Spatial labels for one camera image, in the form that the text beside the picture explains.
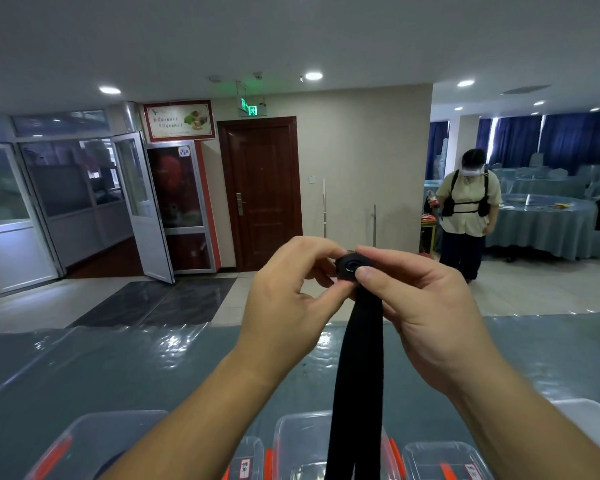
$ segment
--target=green exit sign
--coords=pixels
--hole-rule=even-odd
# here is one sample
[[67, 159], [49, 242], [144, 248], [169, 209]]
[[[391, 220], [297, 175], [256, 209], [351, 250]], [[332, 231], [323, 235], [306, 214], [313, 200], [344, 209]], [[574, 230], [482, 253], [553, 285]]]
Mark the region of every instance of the green exit sign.
[[248, 116], [258, 115], [258, 106], [249, 106], [244, 98], [240, 98], [240, 100], [242, 101], [242, 110], [246, 112]]

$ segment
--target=beige shirt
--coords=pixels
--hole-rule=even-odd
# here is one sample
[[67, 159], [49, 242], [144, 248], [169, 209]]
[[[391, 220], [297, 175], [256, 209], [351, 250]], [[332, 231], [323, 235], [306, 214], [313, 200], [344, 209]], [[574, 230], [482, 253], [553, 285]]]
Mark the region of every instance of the beige shirt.
[[[442, 185], [436, 192], [438, 197], [448, 198], [451, 193], [451, 181], [455, 171], [445, 177]], [[488, 201], [491, 205], [500, 205], [502, 203], [502, 192], [500, 191], [500, 182], [498, 177], [492, 171], [489, 171]], [[476, 203], [460, 203], [479, 201], [484, 197], [484, 175], [480, 177], [463, 177], [458, 175], [456, 185], [454, 186], [454, 200], [456, 201], [455, 211], [467, 212], [469, 210], [478, 210]], [[453, 234], [469, 234], [474, 237], [481, 237], [482, 231], [489, 224], [489, 216], [480, 217], [478, 212], [471, 214], [454, 214], [451, 217], [442, 219], [442, 229]]]

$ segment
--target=ceiling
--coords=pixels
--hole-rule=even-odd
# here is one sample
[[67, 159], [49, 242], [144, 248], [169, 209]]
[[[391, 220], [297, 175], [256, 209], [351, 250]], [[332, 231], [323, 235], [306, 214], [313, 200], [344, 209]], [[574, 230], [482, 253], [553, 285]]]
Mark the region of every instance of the ceiling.
[[[309, 70], [324, 78], [300, 82]], [[252, 94], [433, 82], [432, 120], [529, 114], [539, 99], [588, 110], [600, 0], [0, 0], [0, 114], [230, 96], [237, 79]]]

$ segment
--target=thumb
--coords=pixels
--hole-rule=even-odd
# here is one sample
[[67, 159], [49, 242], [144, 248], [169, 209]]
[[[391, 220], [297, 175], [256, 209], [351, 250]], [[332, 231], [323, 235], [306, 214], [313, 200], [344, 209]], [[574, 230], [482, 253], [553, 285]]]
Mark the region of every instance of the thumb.
[[371, 293], [391, 306], [403, 319], [420, 315], [425, 311], [427, 302], [424, 291], [400, 282], [379, 269], [360, 266], [356, 270], [356, 279]]
[[350, 281], [340, 280], [333, 286], [327, 288], [322, 294], [313, 300], [310, 308], [312, 315], [324, 327], [331, 317], [340, 309], [344, 300], [355, 289], [356, 284]]

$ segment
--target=black pants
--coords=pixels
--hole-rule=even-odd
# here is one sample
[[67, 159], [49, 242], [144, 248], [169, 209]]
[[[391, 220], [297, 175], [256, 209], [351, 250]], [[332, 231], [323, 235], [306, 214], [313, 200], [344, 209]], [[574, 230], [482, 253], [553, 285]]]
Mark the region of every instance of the black pants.
[[445, 231], [442, 236], [440, 262], [455, 267], [465, 280], [474, 280], [478, 277], [485, 240], [485, 236], [474, 237]]

